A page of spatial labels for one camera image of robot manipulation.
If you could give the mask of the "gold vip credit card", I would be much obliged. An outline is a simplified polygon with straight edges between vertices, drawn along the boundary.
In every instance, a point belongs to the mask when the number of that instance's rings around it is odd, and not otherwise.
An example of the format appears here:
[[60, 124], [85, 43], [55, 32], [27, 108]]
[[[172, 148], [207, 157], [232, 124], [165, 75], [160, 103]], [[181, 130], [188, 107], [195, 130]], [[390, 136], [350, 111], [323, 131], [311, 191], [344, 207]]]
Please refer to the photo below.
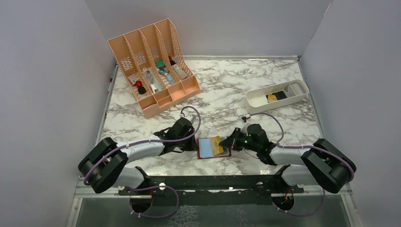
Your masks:
[[213, 156], [218, 156], [224, 153], [223, 147], [219, 146], [221, 142], [221, 138], [219, 136], [215, 136], [210, 139], [210, 146]]

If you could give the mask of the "red leather card holder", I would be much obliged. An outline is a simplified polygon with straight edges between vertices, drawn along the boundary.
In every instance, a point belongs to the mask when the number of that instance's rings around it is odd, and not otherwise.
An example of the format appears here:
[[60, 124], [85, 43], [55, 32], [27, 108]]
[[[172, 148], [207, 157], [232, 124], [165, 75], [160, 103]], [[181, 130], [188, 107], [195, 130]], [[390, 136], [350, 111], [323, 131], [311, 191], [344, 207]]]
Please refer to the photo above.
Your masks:
[[212, 137], [212, 138], [199, 138], [196, 140], [198, 149], [198, 159], [210, 159], [210, 158], [221, 158], [231, 157], [231, 150], [224, 148], [219, 143], [226, 137]]

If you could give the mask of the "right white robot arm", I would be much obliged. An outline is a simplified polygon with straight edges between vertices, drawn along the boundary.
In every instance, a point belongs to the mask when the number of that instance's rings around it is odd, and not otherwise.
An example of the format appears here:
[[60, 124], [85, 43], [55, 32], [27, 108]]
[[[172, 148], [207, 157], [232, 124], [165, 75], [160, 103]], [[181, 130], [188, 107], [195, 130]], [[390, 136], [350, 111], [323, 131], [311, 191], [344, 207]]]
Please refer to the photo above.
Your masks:
[[318, 139], [313, 145], [282, 146], [269, 141], [259, 124], [251, 124], [245, 131], [235, 128], [219, 145], [234, 151], [254, 151], [266, 165], [287, 165], [273, 179], [273, 187], [278, 192], [305, 184], [338, 193], [353, 180], [357, 170], [356, 165], [326, 139]]

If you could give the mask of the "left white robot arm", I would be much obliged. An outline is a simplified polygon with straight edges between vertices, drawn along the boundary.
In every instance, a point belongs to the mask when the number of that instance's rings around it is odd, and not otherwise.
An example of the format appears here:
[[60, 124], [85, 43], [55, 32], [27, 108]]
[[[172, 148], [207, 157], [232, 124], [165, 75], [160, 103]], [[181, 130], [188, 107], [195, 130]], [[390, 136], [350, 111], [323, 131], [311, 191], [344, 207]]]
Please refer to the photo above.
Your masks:
[[170, 152], [195, 151], [194, 119], [179, 118], [172, 127], [157, 131], [146, 140], [125, 143], [112, 138], [102, 139], [79, 163], [78, 170], [87, 178], [86, 184], [95, 193], [114, 186], [132, 188], [143, 194], [150, 186], [149, 178], [139, 167], [126, 165], [146, 157], [157, 157]]

